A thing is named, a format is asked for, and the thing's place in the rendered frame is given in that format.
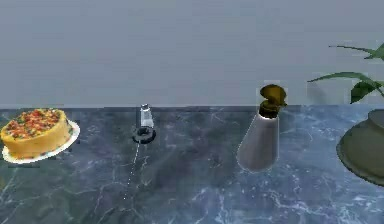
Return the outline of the yellow cake with red topping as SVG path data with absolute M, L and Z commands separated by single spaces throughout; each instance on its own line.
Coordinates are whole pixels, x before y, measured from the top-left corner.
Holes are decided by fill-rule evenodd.
M 72 133 L 63 110 L 38 108 L 22 112 L 0 131 L 9 154 L 17 159 L 34 158 L 66 143 Z

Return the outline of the clear shaker with silver cap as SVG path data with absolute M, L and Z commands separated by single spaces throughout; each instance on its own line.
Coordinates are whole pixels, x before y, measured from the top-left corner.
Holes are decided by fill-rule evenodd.
M 148 104 L 143 104 L 140 108 L 140 124 L 150 128 L 154 127 L 151 108 Z

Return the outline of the grey bottle with olive stopper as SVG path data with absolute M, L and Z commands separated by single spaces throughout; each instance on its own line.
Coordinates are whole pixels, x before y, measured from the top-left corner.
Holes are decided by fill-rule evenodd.
M 264 100 L 260 103 L 238 150 L 237 162 L 249 172 L 260 172 L 270 168 L 279 153 L 279 112 L 286 106 L 285 90 L 276 84 L 260 89 Z

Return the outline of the white round plate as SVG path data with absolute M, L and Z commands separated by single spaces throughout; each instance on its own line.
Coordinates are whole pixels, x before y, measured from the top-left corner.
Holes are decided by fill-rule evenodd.
M 28 163 L 34 163 L 37 161 L 41 161 L 44 159 L 51 158 L 53 156 L 58 155 L 59 153 L 67 150 L 79 137 L 80 135 L 80 127 L 79 125 L 74 122 L 69 120 L 68 121 L 69 125 L 71 126 L 70 128 L 70 138 L 61 146 L 57 147 L 55 150 L 42 153 L 39 156 L 36 157 L 31 157 L 31 158 L 16 158 L 12 156 L 9 152 L 9 149 L 4 146 L 2 150 L 2 157 L 5 161 L 13 164 L 28 164 Z

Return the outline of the green house plant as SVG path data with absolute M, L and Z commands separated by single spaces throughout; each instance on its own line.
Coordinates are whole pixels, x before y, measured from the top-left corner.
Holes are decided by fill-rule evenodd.
M 352 47 L 345 45 L 334 45 L 334 48 L 344 48 L 344 49 L 352 49 L 357 51 L 362 51 L 368 53 L 368 56 L 365 57 L 365 60 L 371 59 L 380 59 L 384 62 L 384 43 L 382 43 L 376 49 L 369 48 L 361 48 L 361 47 Z M 372 78 L 364 75 L 360 72 L 351 72 L 351 71 L 343 71 L 327 74 L 312 80 L 309 80 L 309 83 L 335 79 L 335 78 L 349 78 L 349 79 L 357 79 L 358 82 L 353 86 L 350 91 L 350 104 L 354 104 L 362 100 L 365 96 L 372 93 L 373 91 L 377 91 L 384 98 L 384 80 L 373 80 Z

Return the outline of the grey-olive round pot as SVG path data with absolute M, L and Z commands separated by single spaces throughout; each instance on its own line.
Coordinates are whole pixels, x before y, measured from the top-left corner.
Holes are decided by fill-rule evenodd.
M 341 137 L 336 153 L 353 174 L 384 187 L 384 109 L 374 109 L 367 119 Z

